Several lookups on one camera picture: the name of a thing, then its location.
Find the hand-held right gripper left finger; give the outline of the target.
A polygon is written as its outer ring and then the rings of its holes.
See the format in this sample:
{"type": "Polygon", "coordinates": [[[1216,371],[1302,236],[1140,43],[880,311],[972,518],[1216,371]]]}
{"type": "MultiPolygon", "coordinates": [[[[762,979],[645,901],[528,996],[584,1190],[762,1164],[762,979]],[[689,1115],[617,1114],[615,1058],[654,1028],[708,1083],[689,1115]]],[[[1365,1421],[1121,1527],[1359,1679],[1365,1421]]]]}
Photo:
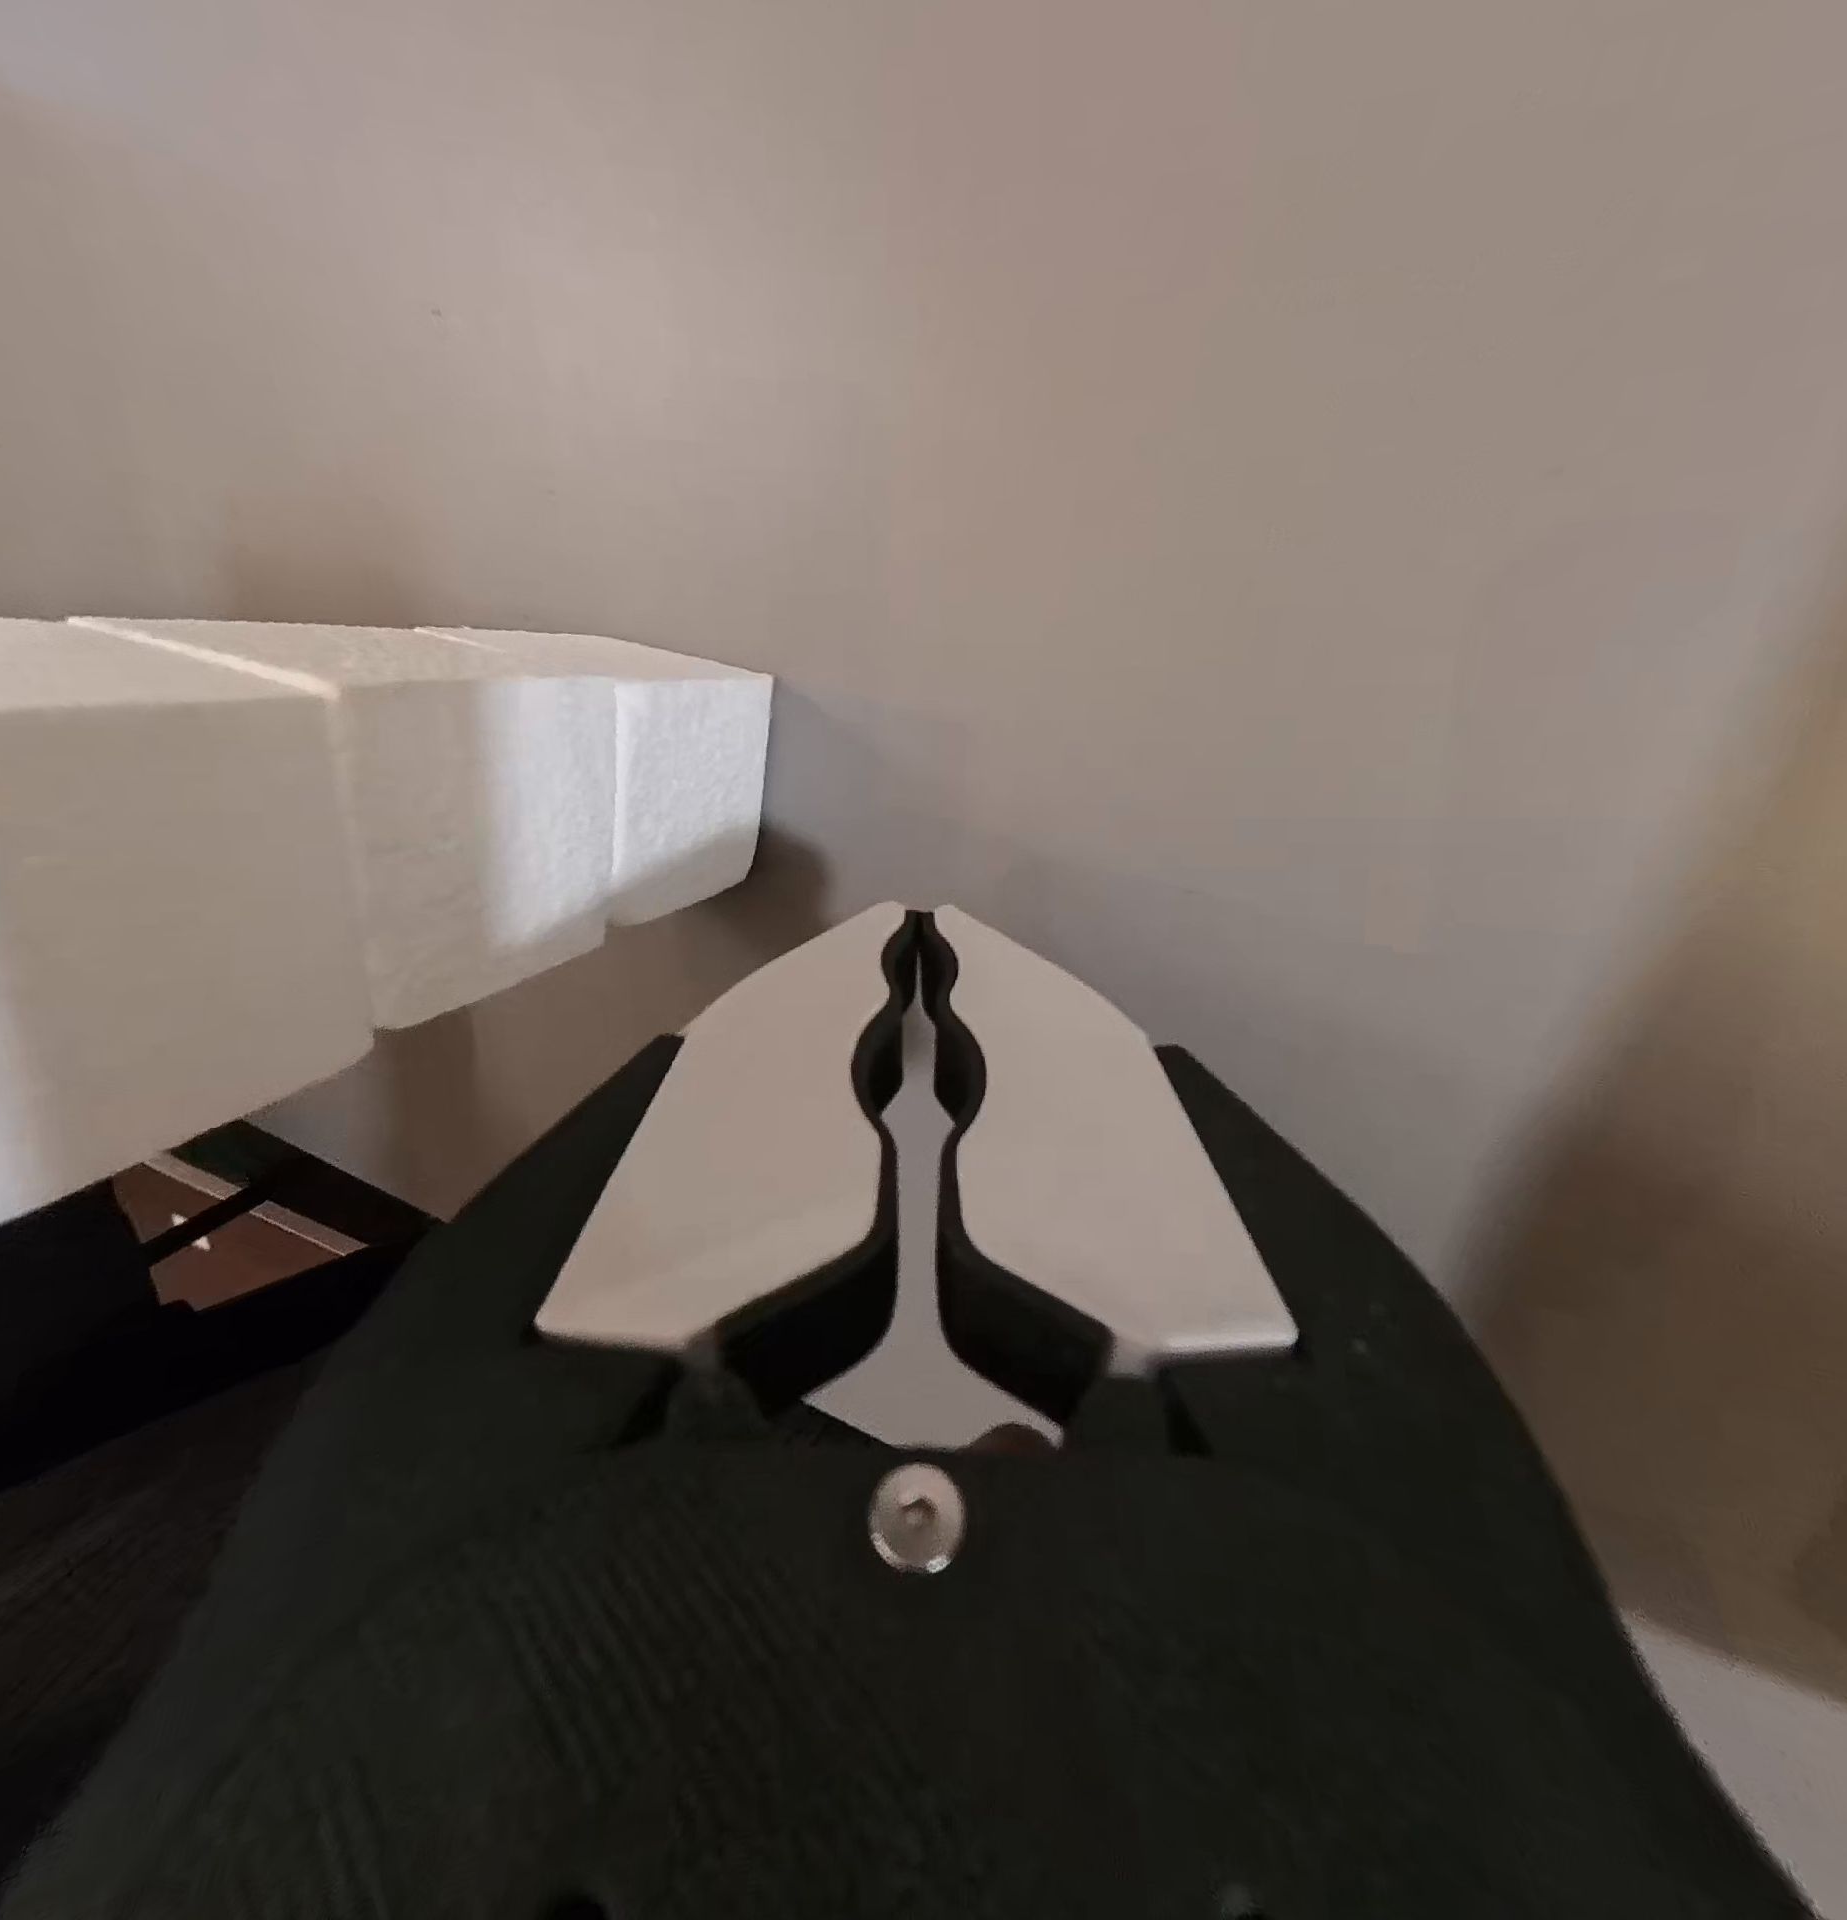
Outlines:
{"type": "Polygon", "coordinates": [[[537,1331],[724,1370],[852,1370],[897,1300],[897,1152],[919,915],[863,909],[685,1032],[537,1331]]]}

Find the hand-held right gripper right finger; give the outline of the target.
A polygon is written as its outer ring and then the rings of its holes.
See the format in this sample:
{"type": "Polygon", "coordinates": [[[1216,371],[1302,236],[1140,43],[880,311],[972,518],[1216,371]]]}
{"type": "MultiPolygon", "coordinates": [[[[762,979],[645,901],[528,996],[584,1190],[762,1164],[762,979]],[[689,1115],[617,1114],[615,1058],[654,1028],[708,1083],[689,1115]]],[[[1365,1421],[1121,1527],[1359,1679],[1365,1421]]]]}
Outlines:
{"type": "Polygon", "coordinates": [[[1291,1352],[1294,1312],[1149,1035],[959,908],[919,927],[937,1316],[985,1380],[1156,1380],[1291,1352]]]}

